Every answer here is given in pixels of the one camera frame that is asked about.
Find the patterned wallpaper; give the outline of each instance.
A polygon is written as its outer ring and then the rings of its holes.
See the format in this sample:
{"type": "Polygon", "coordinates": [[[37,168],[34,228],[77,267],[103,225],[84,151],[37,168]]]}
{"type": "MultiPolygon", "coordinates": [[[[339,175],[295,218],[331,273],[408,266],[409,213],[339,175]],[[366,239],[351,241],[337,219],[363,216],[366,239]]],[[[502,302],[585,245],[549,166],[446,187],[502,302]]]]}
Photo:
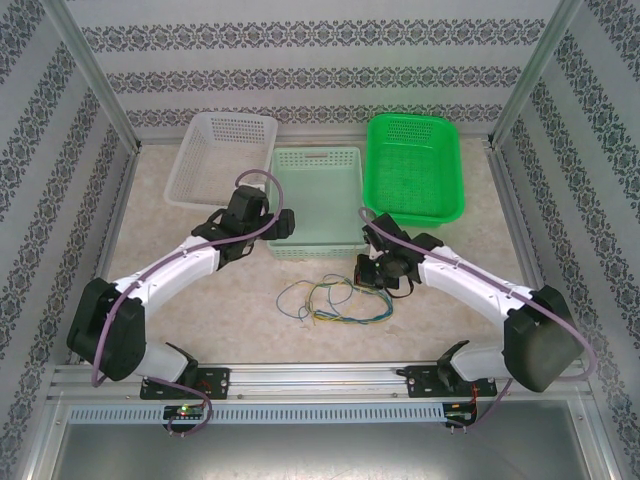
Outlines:
{"type": "Polygon", "coordinates": [[[0,1],[0,480],[12,478],[129,156],[37,0],[0,1]]]}
{"type": "Polygon", "coordinates": [[[585,2],[501,146],[542,275],[598,353],[623,478],[640,478],[639,32],[633,2],[585,2]]]}
{"type": "Polygon", "coordinates": [[[488,134],[557,0],[68,5],[144,140],[181,137],[206,110],[270,115],[298,133],[411,112],[488,134]]]}

